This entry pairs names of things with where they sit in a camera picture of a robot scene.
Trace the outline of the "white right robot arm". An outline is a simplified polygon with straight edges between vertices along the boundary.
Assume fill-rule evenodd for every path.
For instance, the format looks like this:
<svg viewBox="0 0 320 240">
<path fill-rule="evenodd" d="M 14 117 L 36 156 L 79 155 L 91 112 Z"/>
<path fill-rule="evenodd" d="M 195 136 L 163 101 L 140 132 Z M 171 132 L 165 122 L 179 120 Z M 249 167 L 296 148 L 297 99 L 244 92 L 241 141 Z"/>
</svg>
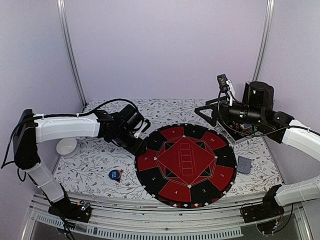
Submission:
<svg viewBox="0 0 320 240">
<path fill-rule="evenodd" d="M 289 163 L 289 157 L 293 157 L 293 166 L 303 170 L 305 155 L 320 162 L 320 133 L 302 124 L 295 117 L 283 111 L 275 111 L 274 88 L 261 81 L 246 82 L 242 101 L 234 96 L 232 83 L 219 75 L 216 91 L 218 97 L 207 101 L 204 106 L 196 108 L 195 113 L 207 123 L 216 126 L 217 122 L 234 139 L 237 135 L 240 139 L 268 137 L 270 140 L 294 148 L 302 152 L 303 156 L 285 156 Z M 304 93 L 305 100 L 309 95 L 315 94 L 316 101 L 308 101 L 304 106 L 298 106 L 299 114 L 306 113 L 303 109 L 316 110 L 320 114 L 320 86 L 311 86 L 311 83 L 300 84 L 295 88 L 296 94 Z M 212 109 L 211 117 L 201 113 L 206 109 Z M 297 202 L 307 202 L 320 198 L 320 173 L 315 175 L 311 171 L 311 178 L 305 176 L 302 181 L 292 184 L 274 185 L 263 197 L 263 203 L 259 206 L 258 213 L 262 218 L 269 218 L 278 207 Z"/>
</svg>

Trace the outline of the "blue small blind button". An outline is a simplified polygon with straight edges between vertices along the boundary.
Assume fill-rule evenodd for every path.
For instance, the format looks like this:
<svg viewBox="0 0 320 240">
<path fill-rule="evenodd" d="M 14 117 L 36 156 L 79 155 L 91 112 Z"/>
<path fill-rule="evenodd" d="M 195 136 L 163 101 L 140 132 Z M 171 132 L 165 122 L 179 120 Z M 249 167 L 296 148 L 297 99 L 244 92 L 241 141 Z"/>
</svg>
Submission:
<svg viewBox="0 0 320 240">
<path fill-rule="evenodd" d="M 114 181 L 118 181 L 121 178 L 121 174 L 121 171 L 114 169 L 109 172 L 108 177 Z"/>
</svg>

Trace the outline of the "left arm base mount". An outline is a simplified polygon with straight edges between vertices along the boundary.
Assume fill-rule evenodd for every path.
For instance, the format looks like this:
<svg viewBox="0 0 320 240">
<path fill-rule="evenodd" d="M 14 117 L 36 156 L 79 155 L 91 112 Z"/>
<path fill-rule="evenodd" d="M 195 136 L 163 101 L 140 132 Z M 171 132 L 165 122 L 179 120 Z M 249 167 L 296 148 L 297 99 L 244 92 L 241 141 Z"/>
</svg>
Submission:
<svg viewBox="0 0 320 240">
<path fill-rule="evenodd" d="M 68 198 L 64 198 L 57 202 L 50 201 L 49 203 L 48 213 L 51 215 L 83 223 L 88 223 L 90 220 L 92 208 L 87 201 L 81 200 L 77 203 L 72 203 Z"/>
</svg>

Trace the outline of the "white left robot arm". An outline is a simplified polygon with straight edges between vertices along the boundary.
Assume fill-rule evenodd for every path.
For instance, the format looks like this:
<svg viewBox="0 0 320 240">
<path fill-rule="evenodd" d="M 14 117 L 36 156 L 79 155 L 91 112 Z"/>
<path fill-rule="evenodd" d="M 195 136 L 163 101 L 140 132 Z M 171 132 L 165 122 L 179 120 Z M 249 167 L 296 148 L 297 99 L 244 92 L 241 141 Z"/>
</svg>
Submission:
<svg viewBox="0 0 320 240">
<path fill-rule="evenodd" d="M 140 138 L 140 133 L 150 125 L 138 108 L 130 104 L 114 113 L 96 108 L 85 113 L 34 114 L 26 109 L 11 136 L 14 163 L 34 180 L 49 201 L 55 203 L 55 209 L 63 217 L 70 217 L 75 211 L 74 205 L 41 162 L 37 145 L 66 138 L 102 138 L 140 156 L 147 150 L 147 143 Z"/>
</svg>

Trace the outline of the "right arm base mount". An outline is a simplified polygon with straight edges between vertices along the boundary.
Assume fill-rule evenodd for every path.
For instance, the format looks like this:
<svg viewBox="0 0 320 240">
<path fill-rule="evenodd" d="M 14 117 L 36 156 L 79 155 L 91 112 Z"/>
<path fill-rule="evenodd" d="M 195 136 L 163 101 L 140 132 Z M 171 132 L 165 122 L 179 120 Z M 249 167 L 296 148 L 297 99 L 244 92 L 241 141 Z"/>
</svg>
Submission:
<svg viewBox="0 0 320 240">
<path fill-rule="evenodd" d="M 267 203 L 256 205 L 245 203 L 240 208 L 240 215 L 243 217 L 245 223 L 272 219 L 256 224 L 257 230 L 263 235 L 275 233 L 284 213 L 283 207 L 271 207 Z"/>
</svg>

